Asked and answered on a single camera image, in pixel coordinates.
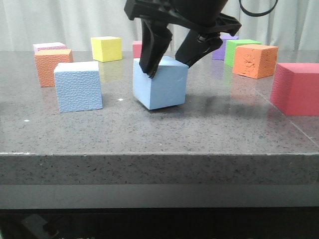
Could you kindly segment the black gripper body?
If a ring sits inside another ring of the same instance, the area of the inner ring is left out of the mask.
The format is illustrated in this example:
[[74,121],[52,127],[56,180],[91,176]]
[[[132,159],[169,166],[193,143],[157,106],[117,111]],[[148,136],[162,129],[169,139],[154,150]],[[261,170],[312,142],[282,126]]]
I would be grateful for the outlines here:
[[222,13],[225,0],[128,0],[124,11],[130,20],[141,18],[176,24],[198,33],[235,35],[241,23]]

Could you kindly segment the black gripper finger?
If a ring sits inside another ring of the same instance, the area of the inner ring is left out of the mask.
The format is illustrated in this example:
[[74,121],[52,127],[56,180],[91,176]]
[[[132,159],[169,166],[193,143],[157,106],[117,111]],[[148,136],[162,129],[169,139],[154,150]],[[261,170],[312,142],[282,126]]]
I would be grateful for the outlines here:
[[141,19],[142,22],[142,52],[140,67],[143,73],[153,78],[159,63],[169,47],[172,33],[167,28],[167,22]]
[[222,43],[219,32],[199,33],[190,30],[176,52],[175,59],[191,67],[205,55],[219,49]]

